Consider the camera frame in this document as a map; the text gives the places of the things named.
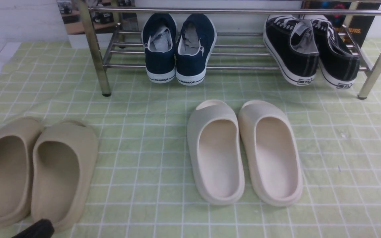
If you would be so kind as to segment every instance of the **floor mat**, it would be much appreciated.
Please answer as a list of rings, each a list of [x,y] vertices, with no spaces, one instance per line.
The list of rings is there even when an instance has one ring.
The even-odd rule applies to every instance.
[[[365,42],[364,49],[377,58],[381,40]],[[143,63],[144,57],[114,56],[112,62]],[[274,60],[212,57],[209,64],[260,66]],[[175,80],[150,83],[142,69],[107,74],[110,98],[101,95],[89,50],[24,43],[0,75],[0,127],[20,116],[43,118],[46,126],[70,118],[88,122],[100,137],[83,216],[53,237],[381,237],[381,76],[359,101],[363,73],[352,89],[338,92],[320,72],[305,87],[290,85],[279,72],[209,70],[203,83],[189,87]],[[223,100],[236,112],[260,99],[286,112],[304,169],[298,203],[276,208],[260,202],[244,154],[243,197],[230,206],[211,206],[201,198],[186,123],[207,99]],[[27,217],[1,228],[0,237],[30,224]]]

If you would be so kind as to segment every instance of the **cream slide sandal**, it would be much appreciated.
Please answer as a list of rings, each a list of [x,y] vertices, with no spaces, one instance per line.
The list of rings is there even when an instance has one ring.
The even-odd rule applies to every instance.
[[[32,150],[43,130],[32,117],[0,128],[0,226],[11,225],[30,212]]]
[[[46,129],[33,149],[33,221],[48,219],[55,231],[70,228],[85,208],[98,155],[92,128],[65,120]]]
[[[295,136],[286,115],[265,101],[248,101],[239,129],[254,191],[273,206],[289,206],[302,195],[302,171]]]
[[[198,105],[188,122],[193,177],[201,196],[213,205],[240,199],[245,188],[236,114],[223,101]]]

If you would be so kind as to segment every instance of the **black sneaker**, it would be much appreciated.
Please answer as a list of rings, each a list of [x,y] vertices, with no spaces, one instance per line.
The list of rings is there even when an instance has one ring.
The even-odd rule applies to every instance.
[[[289,83],[305,86],[313,81],[319,52],[309,20],[297,19],[291,15],[269,15],[264,25],[263,38]]]
[[[305,15],[311,20],[320,52],[320,69],[330,86],[349,89],[357,78],[360,57],[354,56],[323,15]]]
[[[141,40],[145,49],[148,78],[153,83],[168,83],[176,73],[174,49],[176,22],[170,14],[155,13],[144,24]]]

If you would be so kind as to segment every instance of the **shoe rack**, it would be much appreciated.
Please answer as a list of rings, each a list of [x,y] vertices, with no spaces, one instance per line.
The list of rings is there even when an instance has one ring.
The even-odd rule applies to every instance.
[[[137,7],[122,7],[118,6],[118,0],[111,0],[111,6],[107,7],[88,7],[86,0],[79,0],[77,5],[80,10],[80,16],[82,18],[83,27],[85,28],[86,39],[88,40],[89,49],[91,50],[92,59],[95,69],[97,71],[97,77],[101,86],[102,94],[106,97],[111,95],[110,85],[108,83],[106,70],[109,68],[125,69],[125,68],[142,68],[144,70],[144,64],[118,64],[110,63],[112,54],[123,55],[139,55],[143,54],[142,49],[129,50],[130,48],[136,49],[142,47],[141,43],[125,42],[125,35],[140,35],[140,31],[123,30],[121,25],[120,13],[179,13],[179,14],[261,14],[261,15],[346,15],[345,22],[341,28],[339,35],[341,37],[347,36],[349,39],[348,48],[352,51],[352,54],[358,54],[361,57],[360,72],[366,74],[366,81],[358,93],[358,98],[364,100],[367,98],[378,77],[381,74],[381,53],[375,63],[371,63],[360,47],[354,41],[347,26],[352,20],[352,16],[381,16],[381,10],[357,10],[358,2],[368,3],[381,3],[381,0],[345,0],[345,2],[351,2],[349,9],[180,9],[180,8],[137,8]],[[101,55],[100,47],[98,44],[97,36],[95,33],[95,27],[91,20],[91,12],[112,12],[114,15],[114,22],[116,22],[115,32],[112,34],[112,38],[108,45],[107,51],[104,56]],[[233,32],[218,32],[217,36],[260,36],[262,33],[233,33]],[[127,48],[126,50],[116,50],[116,47]],[[264,45],[216,45],[218,49],[263,49]],[[269,56],[269,53],[213,53],[211,56]],[[207,66],[209,70],[279,70],[279,67],[266,67],[266,66]]]

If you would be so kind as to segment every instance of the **sneaker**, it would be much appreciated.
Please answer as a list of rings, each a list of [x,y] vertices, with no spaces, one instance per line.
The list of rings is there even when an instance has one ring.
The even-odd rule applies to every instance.
[[[168,83],[174,78],[176,22],[170,14],[155,13],[144,24],[141,40],[145,49],[145,64],[149,80]]]
[[[192,14],[186,19],[176,49],[176,78],[179,83],[191,86],[204,80],[216,41],[216,27],[206,15]]]
[[[305,86],[313,81],[319,52],[309,20],[291,15],[269,15],[263,38],[266,48],[289,83]]]
[[[327,83],[337,89],[349,89],[360,69],[360,57],[352,55],[323,15],[305,15],[303,18],[312,22],[320,52],[320,69]]]

